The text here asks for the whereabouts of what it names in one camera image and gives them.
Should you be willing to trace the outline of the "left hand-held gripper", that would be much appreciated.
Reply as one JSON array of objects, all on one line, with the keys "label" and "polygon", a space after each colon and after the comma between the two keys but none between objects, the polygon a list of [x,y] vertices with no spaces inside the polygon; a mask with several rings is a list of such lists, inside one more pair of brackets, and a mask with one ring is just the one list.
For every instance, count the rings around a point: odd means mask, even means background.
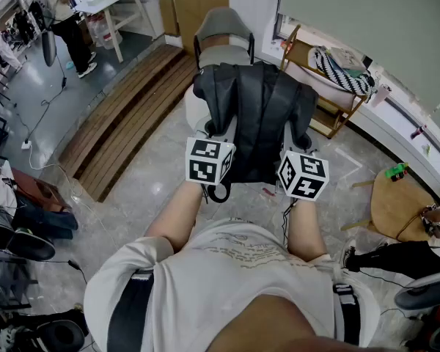
[{"label": "left hand-held gripper", "polygon": [[230,196],[231,180],[227,173],[236,150],[237,122],[233,117],[227,130],[219,135],[212,120],[200,120],[194,135],[187,139],[186,180],[200,184],[205,197],[214,202],[226,202]]}]

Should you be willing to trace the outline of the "black leather jacket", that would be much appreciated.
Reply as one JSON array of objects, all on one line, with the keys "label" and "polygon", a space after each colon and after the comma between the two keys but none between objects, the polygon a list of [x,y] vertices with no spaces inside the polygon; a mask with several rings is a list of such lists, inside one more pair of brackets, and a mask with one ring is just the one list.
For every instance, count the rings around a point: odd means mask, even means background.
[{"label": "black leather jacket", "polygon": [[208,65],[194,77],[194,94],[206,101],[218,134],[238,119],[231,183],[275,184],[284,126],[293,141],[306,133],[317,92],[276,65]]}]

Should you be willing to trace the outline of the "person's left forearm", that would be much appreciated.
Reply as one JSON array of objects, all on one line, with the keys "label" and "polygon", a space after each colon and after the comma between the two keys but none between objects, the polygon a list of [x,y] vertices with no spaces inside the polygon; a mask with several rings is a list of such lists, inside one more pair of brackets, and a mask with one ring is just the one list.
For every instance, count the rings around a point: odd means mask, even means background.
[{"label": "person's left forearm", "polygon": [[179,252],[196,224],[203,198],[200,184],[183,181],[163,210],[149,226],[146,237],[163,237]]}]

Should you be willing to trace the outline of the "black white zigzag blanket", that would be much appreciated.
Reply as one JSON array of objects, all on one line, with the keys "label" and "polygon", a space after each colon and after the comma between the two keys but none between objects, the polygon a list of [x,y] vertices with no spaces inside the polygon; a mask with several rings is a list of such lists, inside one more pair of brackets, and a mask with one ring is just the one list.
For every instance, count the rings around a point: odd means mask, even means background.
[{"label": "black white zigzag blanket", "polygon": [[375,79],[369,71],[365,70],[358,76],[352,76],[348,71],[338,66],[322,46],[313,46],[309,50],[308,63],[311,68],[319,70],[347,92],[371,98],[377,91]]}]

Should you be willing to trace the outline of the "green plastic bottle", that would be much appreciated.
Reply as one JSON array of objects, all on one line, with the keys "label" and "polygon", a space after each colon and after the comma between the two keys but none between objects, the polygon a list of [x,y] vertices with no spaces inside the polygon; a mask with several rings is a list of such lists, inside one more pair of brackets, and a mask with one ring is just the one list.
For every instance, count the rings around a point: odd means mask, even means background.
[{"label": "green plastic bottle", "polygon": [[402,180],[407,174],[408,174],[408,164],[406,162],[399,163],[397,166],[392,167],[385,171],[386,178],[390,179],[392,182]]}]

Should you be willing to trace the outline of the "beige book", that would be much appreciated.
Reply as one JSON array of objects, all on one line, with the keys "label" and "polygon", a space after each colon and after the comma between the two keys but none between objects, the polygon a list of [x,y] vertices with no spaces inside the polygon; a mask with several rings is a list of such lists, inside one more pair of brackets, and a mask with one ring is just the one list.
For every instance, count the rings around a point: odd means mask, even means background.
[{"label": "beige book", "polygon": [[329,49],[331,58],[342,68],[347,70],[365,71],[366,67],[362,60],[352,51],[331,47]]}]

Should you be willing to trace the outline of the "light wooden side table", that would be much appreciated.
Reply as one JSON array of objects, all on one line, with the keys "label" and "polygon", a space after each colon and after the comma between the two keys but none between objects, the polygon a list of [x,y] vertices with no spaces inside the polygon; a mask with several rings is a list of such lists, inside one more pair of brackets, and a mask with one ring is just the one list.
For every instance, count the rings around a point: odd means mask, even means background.
[{"label": "light wooden side table", "polygon": [[429,232],[422,223],[422,209],[435,203],[432,196],[409,176],[392,181],[385,171],[373,180],[354,183],[354,188],[371,186],[370,217],[341,228],[365,227],[399,242],[428,241]]}]

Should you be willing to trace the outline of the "small cardboard sheet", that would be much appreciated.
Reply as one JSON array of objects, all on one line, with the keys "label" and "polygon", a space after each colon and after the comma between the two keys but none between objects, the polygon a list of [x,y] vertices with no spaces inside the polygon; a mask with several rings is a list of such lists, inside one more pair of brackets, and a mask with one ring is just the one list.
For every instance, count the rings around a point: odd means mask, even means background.
[{"label": "small cardboard sheet", "polygon": [[180,35],[179,24],[174,0],[159,0],[159,9],[163,22],[164,33],[169,36],[178,37]]}]

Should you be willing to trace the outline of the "large cardboard sheet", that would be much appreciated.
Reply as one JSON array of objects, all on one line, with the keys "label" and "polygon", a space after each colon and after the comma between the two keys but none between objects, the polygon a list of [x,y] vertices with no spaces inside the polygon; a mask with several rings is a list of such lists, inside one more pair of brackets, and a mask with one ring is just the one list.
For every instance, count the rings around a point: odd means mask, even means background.
[{"label": "large cardboard sheet", "polygon": [[174,0],[183,48],[194,55],[194,35],[206,14],[216,7],[228,7],[229,0]]}]

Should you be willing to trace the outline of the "grey roller blind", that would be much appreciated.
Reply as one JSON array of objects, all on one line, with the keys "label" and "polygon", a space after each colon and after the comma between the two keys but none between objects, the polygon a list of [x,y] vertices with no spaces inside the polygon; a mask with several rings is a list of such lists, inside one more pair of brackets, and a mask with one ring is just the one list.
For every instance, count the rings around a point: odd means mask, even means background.
[{"label": "grey roller blind", "polygon": [[440,0],[280,0],[279,12],[369,56],[440,114]]}]

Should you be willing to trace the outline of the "person's torso in white shirt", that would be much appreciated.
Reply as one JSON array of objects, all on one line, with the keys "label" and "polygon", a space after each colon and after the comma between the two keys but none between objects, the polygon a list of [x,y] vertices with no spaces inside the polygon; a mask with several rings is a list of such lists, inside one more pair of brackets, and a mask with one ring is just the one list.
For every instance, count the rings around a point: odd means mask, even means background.
[{"label": "person's torso in white shirt", "polygon": [[137,271],[153,275],[141,352],[205,352],[214,337],[259,295],[295,304],[321,337],[335,337],[334,286],[350,285],[359,302],[359,345],[370,344],[380,308],[370,289],[328,255],[306,263],[257,225],[221,220],[179,251],[163,237],[124,245],[90,279],[84,296],[88,328],[105,350],[112,313]]}]

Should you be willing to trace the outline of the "clear plastic bags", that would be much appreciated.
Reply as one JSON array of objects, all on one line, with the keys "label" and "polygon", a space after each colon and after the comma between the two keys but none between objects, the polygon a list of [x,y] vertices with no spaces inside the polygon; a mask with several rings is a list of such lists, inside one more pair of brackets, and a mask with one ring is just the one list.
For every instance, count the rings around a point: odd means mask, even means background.
[{"label": "clear plastic bags", "polygon": [[105,49],[114,49],[109,25],[106,21],[106,16],[103,13],[96,15],[89,15],[87,17],[87,25],[92,39],[95,41],[97,47]]}]

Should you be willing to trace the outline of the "dark blue clothing pile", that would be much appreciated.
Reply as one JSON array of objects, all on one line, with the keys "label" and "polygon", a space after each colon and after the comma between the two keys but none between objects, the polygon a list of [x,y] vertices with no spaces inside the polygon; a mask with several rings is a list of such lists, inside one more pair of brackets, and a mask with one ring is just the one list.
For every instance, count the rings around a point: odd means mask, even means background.
[{"label": "dark blue clothing pile", "polygon": [[16,196],[17,209],[12,220],[14,229],[25,228],[49,239],[73,239],[78,222],[72,213],[44,210],[21,195]]}]

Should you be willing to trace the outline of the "black office chair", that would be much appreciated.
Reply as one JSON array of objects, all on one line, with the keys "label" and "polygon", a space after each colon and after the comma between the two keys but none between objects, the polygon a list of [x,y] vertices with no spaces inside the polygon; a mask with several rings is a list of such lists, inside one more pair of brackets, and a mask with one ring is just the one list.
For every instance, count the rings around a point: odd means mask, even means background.
[{"label": "black office chair", "polygon": [[0,251],[33,261],[51,260],[55,253],[53,243],[30,230],[0,224]]}]

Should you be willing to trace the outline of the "grey chair with black frame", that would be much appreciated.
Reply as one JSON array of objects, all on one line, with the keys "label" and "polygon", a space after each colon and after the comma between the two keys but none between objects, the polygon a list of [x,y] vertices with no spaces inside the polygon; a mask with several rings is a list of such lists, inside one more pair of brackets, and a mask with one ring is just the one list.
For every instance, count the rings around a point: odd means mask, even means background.
[{"label": "grey chair with black frame", "polygon": [[[230,36],[248,42],[248,48],[230,44]],[[201,49],[201,42],[223,37],[227,44],[215,44]],[[194,55],[197,68],[200,70],[208,65],[253,65],[254,35],[241,20],[238,13],[230,7],[216,7],[208,11],[204,21],[194,35]]]}]

